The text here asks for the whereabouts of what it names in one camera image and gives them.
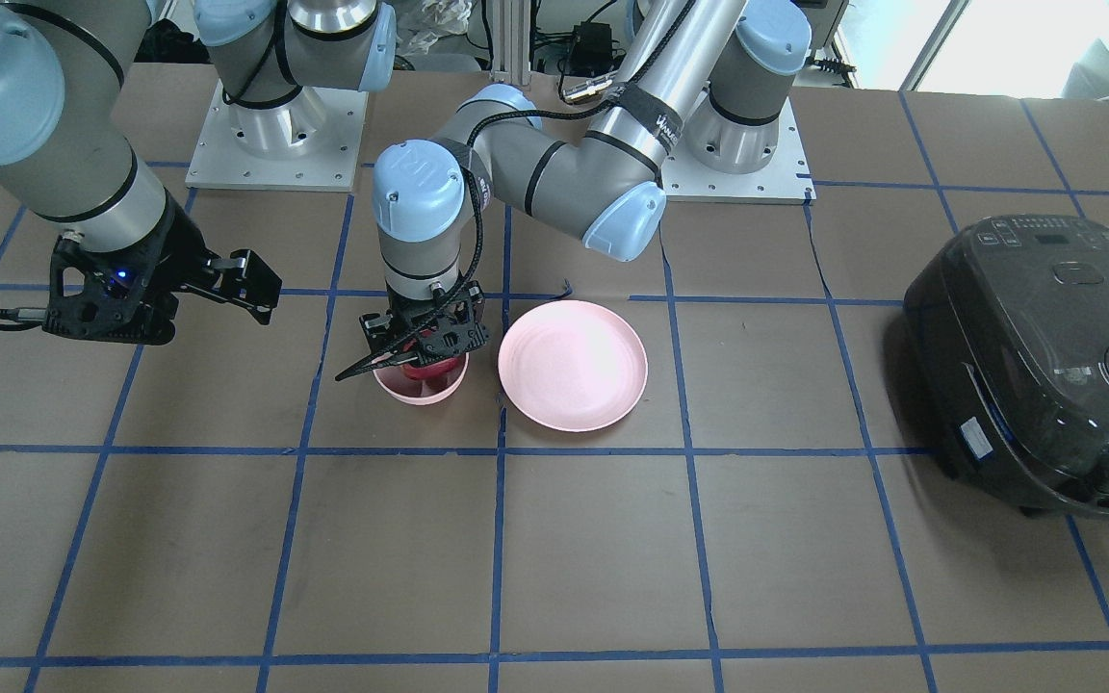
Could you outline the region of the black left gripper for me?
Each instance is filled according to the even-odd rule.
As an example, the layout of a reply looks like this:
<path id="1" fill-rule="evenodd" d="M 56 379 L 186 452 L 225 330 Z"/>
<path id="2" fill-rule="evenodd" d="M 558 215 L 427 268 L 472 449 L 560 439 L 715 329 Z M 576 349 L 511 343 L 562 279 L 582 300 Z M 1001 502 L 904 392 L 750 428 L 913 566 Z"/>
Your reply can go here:
<path id="1" fill-rule="evenodd" d="M 414 299 L 389 288 L 388 310 L 360 317 L 370 348 L 362 364 L 433 367 L 487 346 L 490 333 L 484 323 L 485 294 L 479 282 L 467 282 L 442 304 L 445 294 L 436 291 L 433 298 Z"/>

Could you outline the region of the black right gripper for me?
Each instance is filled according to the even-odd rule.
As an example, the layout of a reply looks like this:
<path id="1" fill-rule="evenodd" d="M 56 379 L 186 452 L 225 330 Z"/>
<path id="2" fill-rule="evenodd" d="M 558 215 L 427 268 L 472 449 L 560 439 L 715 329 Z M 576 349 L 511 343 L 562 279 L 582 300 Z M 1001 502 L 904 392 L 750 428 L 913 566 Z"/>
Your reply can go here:
<path id="1" fill-rule="evenodd" d="M 167 207 L 128 248 L 92 253 L 74 231 L 55 240 L 42 329 L 75 342 L 162 346 L 175 335 L 177 291 L 247 310 L 269 325 L 282 281 L 251 249 L 217 256 L 184 210 Z"/>

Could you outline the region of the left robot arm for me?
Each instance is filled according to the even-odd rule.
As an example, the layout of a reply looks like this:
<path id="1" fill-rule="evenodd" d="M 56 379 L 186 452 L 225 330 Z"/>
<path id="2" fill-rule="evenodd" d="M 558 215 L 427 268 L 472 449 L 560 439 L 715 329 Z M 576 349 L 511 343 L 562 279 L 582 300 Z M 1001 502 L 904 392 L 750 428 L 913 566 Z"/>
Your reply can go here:
<path id="1" fill-rule="evenodd" d="M 812 28 L 792 1 L 657 1 L 599 104 L 537 109 L 494 84 L 462 102 L 433 137 L 388 146 L 373 170 L 373 211 L 389 306 L 362 316 L 369 355 L 345 377 L 431 367 L 484 347 L 484 242 L 462 262 L 462 225 L 484 237 L 492 200 L 523 211 L 615 262 L 655 236 L 675 181 L 686 196 L 714 185 L 752 197 L 761 173 L 797 157 L 788 91 Z"/>

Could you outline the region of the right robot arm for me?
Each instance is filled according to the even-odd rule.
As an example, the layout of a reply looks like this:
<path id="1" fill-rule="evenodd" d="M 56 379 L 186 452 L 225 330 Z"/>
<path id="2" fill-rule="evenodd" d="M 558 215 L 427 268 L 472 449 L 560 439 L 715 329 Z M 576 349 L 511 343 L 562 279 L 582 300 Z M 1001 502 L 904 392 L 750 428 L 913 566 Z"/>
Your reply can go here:
<path id="1" fill-rule="evenodd" d="M 112 122 L 159 1 L 0 1 L 0 186 L 58 231 L 43 307 L 0 332 L 166 344 L 179 295 L 268 324 L 282 282 L 251 249 L 221 256 Z M 386 88 L 397 18 L 384 1 L 199 1 L 225 132 L 250 167 L 342 154 L 321 90 Z"/>

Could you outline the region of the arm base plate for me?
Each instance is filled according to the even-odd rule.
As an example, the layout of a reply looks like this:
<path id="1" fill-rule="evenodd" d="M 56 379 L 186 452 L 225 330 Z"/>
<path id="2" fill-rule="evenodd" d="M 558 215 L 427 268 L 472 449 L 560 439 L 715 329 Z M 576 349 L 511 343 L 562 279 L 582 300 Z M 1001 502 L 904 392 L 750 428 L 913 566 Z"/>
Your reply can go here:
<path id="1" fill-rule="evenodd" d="M 190 188 L 352 193 L 369 95 L 304 88 L 278 108 L 225 104 L 216 84 L 191 155 Z"/>
<path id="2" fill-rule="evenodd" d="M 757 128 L 721 118 L 709 89 L 673 154 L 661 167 L 661 184 L 674 201 L 792 203 L 814 201 L 804 144 L 791 101 L 779 118 Z"/>

